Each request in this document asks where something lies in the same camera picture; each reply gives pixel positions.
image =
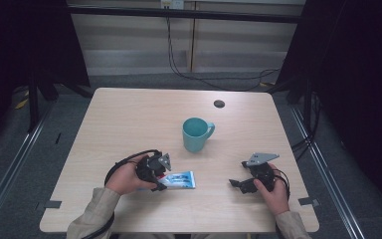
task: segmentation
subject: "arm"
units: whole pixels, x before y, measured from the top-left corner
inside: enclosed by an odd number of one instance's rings
[[[104,188],[95,188],[85,213],[68,227],[68,239],[84,238],[99,230],[109,220],[121,195],[138,188],[156,187],[155,183],[140,180],[135,173],[136,164],[145,156],[146,154],[143,154],[131,159],[111,176]],[[98,238],[108,238],[109,234],[105,232]]]
[[[277,169],[273,164],[270,164],[270,166],[272,169]],[[278,227],[286,239],[310,238],[305,231],[299,213],[289,210],[287,190],[282,181],[276,180],[275,189],[272,192],[267,191],[265,186],[258,179],[254,179],[254,184],[259,189],[270,211],[275,216]]]

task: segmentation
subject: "small round object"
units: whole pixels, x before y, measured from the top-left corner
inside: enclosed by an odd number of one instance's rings
[[[223,102],[221,100],[217,100],[214,102],[214,105],[216,108],[223,108],[225,106],[225,102]]]

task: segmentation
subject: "wooden table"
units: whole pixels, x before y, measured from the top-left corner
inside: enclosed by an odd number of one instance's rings
[[[221,109],[214,102],[221,100]],[[198,153],[182,142],[182,123],[191,117],[212,121],[215,132]],[[272,97],[263,93],[98,89],[85,115],[40,224],[45,232],[66,232],[102,187],[115,162],[140,151],[169,153],[172,172],[192,170],[195,189],[137,191],[122,196],[114,232],[274,232],[275,220],[259,192],[242,194],[229,178],[251,177],[241,165],[253,152],[277,153],[272,160],[290,182],[291,210],[309,232],[318,229],[307,192]]]

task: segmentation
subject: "human hand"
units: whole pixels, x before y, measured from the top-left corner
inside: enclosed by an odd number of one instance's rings
[[[147,154],[142,154],[134,157],[118,168],[107,181],[105,187],[119,195],[136,191],[138,188],[153,189],[157,187],[156,183],[139,179],[135,173],[137,164],[146,156]]]
[[[277,169],[273,164],[269,163],[272,169]],[[277,170],[274,170],[275,175],[281,175]],[[254,184],[259,189],[270,211],[275,215],[279,215],[289,211],[289,204],[287,202],[287,188],[281,180],[275,181],[275,189],[269,192],[266,187],[258,179],[254,179]]]

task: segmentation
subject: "sleeve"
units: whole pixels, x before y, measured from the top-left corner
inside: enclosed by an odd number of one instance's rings
[[[309,239],[299,213],[287,211],[276,216],[279,229],[286,239]]]
[[[95,188],[85,213],[68,227],[67,239],[83,238],[99,230],[109,220],[119,198],[120,195],[110,189]],[[99,238],[108,238],[109,234],[107,231]]]

